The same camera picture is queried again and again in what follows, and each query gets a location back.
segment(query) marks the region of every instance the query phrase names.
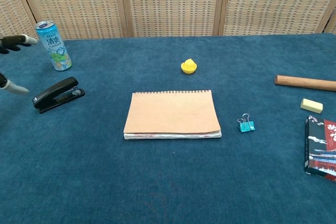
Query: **blue binder clip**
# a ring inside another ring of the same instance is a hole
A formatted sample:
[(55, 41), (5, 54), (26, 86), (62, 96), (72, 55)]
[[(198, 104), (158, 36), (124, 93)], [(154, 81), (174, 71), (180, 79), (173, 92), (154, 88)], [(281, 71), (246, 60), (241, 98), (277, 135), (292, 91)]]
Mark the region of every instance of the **blue binder clip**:
[(242, 117), (237, 120), (237, 122), (239, 123), (238, 129), (241, 133), (254, 131), (256, 129), (254, 128), (254, 122), (250, 121), (249, 118), (249, 114), (243, 114)]

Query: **wooden dowel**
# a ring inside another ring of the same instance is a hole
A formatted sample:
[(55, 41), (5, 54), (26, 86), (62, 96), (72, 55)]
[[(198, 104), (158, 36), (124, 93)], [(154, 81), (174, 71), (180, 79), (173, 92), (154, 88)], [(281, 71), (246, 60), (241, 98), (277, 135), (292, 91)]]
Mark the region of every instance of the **wooden dowel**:
[(274, 83), (277, 85), (336, 91), (336, 81), (325, 81), (318, 79), (278, 75), (275, 77)]

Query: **book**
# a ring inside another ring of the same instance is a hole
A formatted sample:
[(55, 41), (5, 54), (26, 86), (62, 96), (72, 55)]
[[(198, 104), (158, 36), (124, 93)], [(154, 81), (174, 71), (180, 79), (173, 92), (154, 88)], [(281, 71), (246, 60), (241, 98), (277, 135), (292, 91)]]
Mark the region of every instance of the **book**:
[(211, 90), (132, 94), (125, 139), (221, 136)]
[(308, 116), (304, 171), (336, 182), (336, 123)]

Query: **robotic hand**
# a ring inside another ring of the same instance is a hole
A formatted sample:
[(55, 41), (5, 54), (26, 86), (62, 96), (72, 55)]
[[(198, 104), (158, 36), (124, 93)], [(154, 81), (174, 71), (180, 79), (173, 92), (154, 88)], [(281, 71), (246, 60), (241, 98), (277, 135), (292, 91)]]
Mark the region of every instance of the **robotic hand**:
[[(17, 45), (30, 47), (31, 45), (37, 44), (37, 42), (36, 39), (25, 34), (6, 37), (0, 34), (0, 54), (8, 54), (9, 50), (20, 51)], [(15, 85), (10, 80), (7, 80), (2, 73), (0, 73), (0, 89), (7, 90), (14, 94), (27, 94), (29, 92), (28, 89)]]

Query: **eraser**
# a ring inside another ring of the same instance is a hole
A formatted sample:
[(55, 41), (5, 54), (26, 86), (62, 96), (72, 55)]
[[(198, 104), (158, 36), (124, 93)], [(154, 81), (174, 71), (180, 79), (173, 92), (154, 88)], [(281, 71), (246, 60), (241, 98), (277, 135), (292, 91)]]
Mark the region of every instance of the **eraser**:
[(315, 113), (321, 113), (323, 110), (323, 104), (303, 98), (300, 108), (309, 110)]

